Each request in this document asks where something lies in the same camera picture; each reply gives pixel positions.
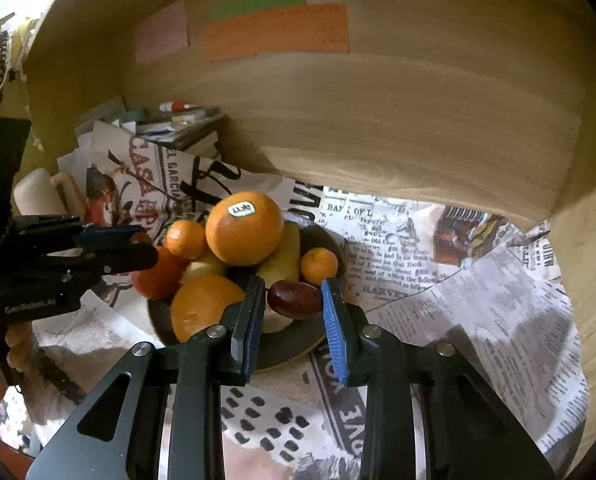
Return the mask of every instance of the orange sticky note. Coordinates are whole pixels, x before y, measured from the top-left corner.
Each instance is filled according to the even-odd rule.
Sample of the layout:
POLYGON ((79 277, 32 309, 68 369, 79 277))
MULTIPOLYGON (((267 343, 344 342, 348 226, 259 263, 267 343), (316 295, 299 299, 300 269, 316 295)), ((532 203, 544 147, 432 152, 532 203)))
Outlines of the orange sticky note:
POLYGON ((312 4, 262 10, 207 25, 209 61, 262 52, 349 52, 347 6, 312 4))

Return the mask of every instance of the fruit sticker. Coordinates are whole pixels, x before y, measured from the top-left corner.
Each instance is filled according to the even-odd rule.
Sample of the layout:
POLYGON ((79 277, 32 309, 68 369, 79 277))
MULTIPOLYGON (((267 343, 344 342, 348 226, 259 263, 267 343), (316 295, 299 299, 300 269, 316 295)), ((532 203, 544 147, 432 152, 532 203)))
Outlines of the fruit sticker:
POLYGON ((230 215, 239 218, 241 216, 249 216, 256 212, 254 205, 251 202, 238 202, 237 204, 230 205, 227 208, 230 215))

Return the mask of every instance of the sticky note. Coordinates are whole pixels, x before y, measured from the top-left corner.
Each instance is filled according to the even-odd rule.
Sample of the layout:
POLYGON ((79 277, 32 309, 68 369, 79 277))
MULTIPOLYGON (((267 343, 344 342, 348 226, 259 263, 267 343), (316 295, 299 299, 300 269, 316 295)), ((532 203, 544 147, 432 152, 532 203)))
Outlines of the sticky note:
POLYGON ((189 46, 187 15, 182 0, 167 6, 136 27, 136 63, 156 61, 189 46))
POLYGON ((347 6, 311 4, 263 10, 203 30, 209 61, 262 52, 349 52, 347 6))
POLYGON ((278 7, 304 5, 306 2, 307 0, 226 0, 209 9, 209 21, 219 22, 242 14, 277 9, 278 7))

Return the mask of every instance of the metal screw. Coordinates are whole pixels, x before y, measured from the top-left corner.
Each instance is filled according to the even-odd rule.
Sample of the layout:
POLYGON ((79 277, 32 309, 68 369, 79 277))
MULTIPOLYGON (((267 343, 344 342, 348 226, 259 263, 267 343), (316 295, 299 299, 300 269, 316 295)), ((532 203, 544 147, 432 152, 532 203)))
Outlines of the metal screw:
POLYGON ((136 343, 132 347, 132 354, 134 354, 136 357, 142 357, 143 355, 147 355, 151 351, 152 346, 145 341, 143 341, 142 343, 136 343))
POLYGON ((456 348, 451 343, 447 341, 441 341, 436 345, 436 350, 440 355, 444 355, 445 357, 451 357, 456 353, 456 348))
POLYGON ((365 325, 363 326, 363 335, 369 339, 376 339, 380 337, 382 330, 376 325, 365 325))
POLYGON ((227 329, 223 325, 211 325, 207 329, 207 335, 214 339, 220 339, 227 333, 227 329))

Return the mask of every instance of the tangerine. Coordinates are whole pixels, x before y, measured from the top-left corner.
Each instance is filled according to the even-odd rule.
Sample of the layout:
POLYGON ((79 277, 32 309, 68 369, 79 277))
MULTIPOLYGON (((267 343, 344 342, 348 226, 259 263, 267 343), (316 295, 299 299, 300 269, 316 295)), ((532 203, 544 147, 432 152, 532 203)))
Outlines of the tangerine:
POLYGON ((321 286, 325 278, 335 278, 338 273, 338 259, 324 247, 307 251, 300 260, 300 272, 307 283, 321 286))
POLYGON ((175 256, 195 260, 207 249, 204 228, 193 220, 176 220, 169 227, 163 245, 175 256))

